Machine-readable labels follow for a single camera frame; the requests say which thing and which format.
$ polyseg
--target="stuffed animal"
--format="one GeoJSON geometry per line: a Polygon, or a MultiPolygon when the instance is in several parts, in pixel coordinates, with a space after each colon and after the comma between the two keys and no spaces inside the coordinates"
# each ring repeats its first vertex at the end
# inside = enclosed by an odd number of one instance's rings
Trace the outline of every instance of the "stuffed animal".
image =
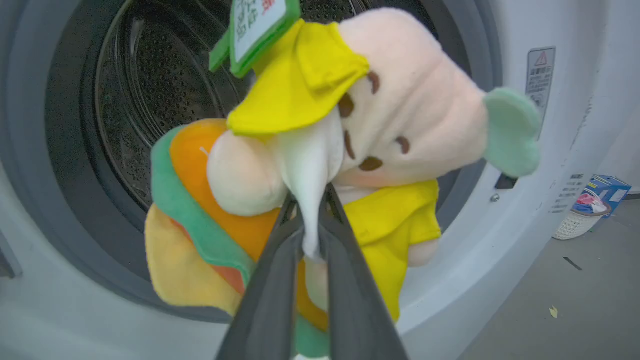
{"type": "Polygon", "coordinates": [[[306,231],[296,348],[307,357],[328,351],[316,234],[327,183],[397,320],[407,267],[427,263],[440,237],[436,178],[483,157],[513,177],[538,166],[536,108],[507,89],[478,89],[401,10],[299,20],[254,71],[226,124],[202,120],[154,146],[148,262],[167,303],[233,315],[292,191],[306,231]]]}

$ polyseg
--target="laundry basket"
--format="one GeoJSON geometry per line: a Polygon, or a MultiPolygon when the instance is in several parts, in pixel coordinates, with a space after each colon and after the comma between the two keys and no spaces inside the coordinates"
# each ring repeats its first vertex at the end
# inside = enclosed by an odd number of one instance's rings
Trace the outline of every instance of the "laundry basket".
{"type": "MultiPolygon", "coordinates": [[[[599,199],[598,195],[596,195],[591,190],[585,189],[585,191],[599,199]]],[[[569,240],[585,234],[598,222],[598,220],[600,220],[600,218],[611,211],[611,207],[609,206],[609,204],[604,201],[602,202],[602,204],[604,204],[607,209],[601,213],[587,214],[575,209],[571,209],[566,219],[562,221],[562,225],[560,225],[558,230],[556,230],[553,238],[557,240],[569,240]]]]}

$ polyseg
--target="blue box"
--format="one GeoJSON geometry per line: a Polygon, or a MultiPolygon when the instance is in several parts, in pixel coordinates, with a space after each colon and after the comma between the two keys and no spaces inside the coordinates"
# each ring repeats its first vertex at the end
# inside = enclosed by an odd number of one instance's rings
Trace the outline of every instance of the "blue box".
{"type": "Polygon", "coordinates": [[[629,190],[631,190],[631,185],[624,183],[613,176],[594,175],[586,188],[595,192],[602,201],[609,204],[611,212],[602,218],[610,218],[613,211],[618,207],[625,196],[627,196],[629,190]]]}

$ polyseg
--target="white wall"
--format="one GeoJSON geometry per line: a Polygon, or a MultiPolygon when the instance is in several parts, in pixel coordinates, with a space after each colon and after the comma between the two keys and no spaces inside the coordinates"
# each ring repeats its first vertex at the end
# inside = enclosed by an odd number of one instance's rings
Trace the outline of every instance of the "white wall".
{"type": "Polygon", "coordinates": [[[640,193],[640,106],[609,149],[598,174],[615,176],[640,193]]]}

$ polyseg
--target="mint green plush ear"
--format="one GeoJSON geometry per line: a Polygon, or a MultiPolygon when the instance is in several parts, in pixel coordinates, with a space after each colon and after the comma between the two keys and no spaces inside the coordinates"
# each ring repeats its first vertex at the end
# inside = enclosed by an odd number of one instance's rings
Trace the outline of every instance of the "mint green plush ear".
{"type": "Polygon", "coordinates": [[[533,173],[540,163],[540,113],[533,102],[506,88],[486,94],[489,140],[484,158],[511,177],[533,173]]]}

